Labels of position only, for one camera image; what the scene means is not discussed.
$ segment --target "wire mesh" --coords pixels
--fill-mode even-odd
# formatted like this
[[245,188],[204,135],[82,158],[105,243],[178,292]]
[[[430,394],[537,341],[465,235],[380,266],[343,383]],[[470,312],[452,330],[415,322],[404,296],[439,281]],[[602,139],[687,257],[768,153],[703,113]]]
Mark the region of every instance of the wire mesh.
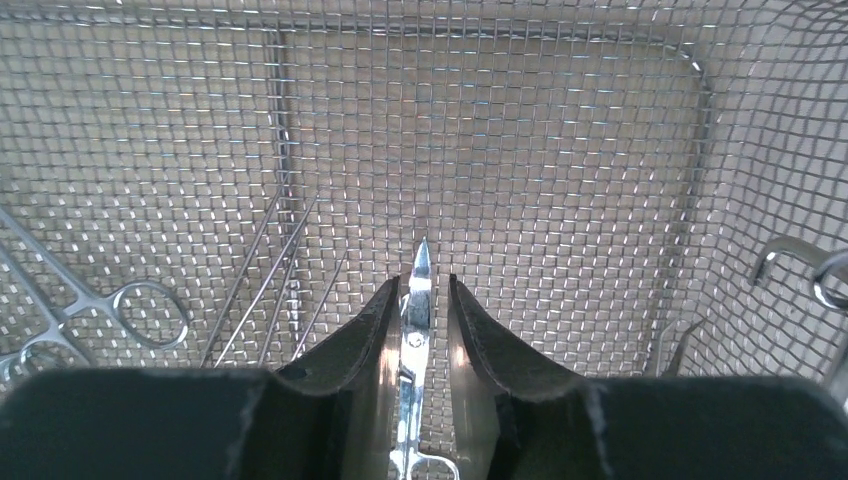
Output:
[[[325,338],[427,235],[435,450],[448,273],[581,374],[660,370],[704,320],[684,373],[818,379],[844,316],[791,261],[767,289],[745,278],[776,235],[846,247],[846,23],[829,1],[6,4],[0,202],[102,291],[151,278],[184,299],[172,351],[78,321],[109,365],[201,363],[272,201],[210,346],[226,366],[258,363],[273,321],[265,363],[284,363],[346,254],[306,346]],[[291,278],[222,354],[316,197]],[[42,327],[0,271],[0,352]]]

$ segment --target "surgical scissors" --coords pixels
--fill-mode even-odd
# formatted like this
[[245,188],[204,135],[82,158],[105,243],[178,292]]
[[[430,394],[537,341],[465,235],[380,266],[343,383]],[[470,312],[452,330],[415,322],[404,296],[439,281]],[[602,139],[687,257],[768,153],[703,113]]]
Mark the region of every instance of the surgical scissors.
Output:
[[441,462],[459,480],[459,469],[452,460],[427,455],[418,450],[421,437],[421,409],[424,405],[424,375],[430,353],[430,250],[427,239],[415,254],[409,293],[401,299],[400,414],[397,446],[389,453],[399,478],[412,479],[416,465],[428,460]]
[[[33,350],[33,347],[52,343],[60,345],[80,358],[86,365],[96,365],[91,352],[78,344],[76,339],[65,334],[65,325],[75,315],[80,312],[94,309],[106,314],[106,316],[117,322],[126,330],[130,338],[148,348],[167,349],[173,348],[183,340],[188,334],[189,314],[188,310],[183,306],[180,299],[161,283],[156,283],[150,280],[134,280],[126,285],[118,288],[109,295],[101,295],[96,292],[90,285],[83,281],[80,277],[71,272],[62,262],[59,261],[47,248],[44,247],[35,237],[30,234],[5,208],[0,206],[0,221],[17,235],[21,241],[31,249],[35,254],[41,257],[43,261],[50,266],[53,272],[61,278],[70,290],[76,296],[76,299],[66,307],[54,305],[50,298],[44,293],[41,287],[36,284],[35,280],[24,270],[24,268],[12,257],[9,250],[0,243],[0,263],[5,263],[9,267],[12,274],[20,281],[21,285],[26,290],[27,294],[32,299],[35,306],[47,320],[47,330],[34,337],[31,337],[24,342],[23,347],[17,352],[0,355],[0,372],[6,381],[11,377],[10,368],[17,361],[25,370],[29,370],[28,362],[38,355]],[[124,309],[127,295],[139,291],[148,291],[151,294],[159,294],[176,308],[177,317],[180,322],[179,333],[176,336],[166,340],[157,340],[139,332],[127,319]]]

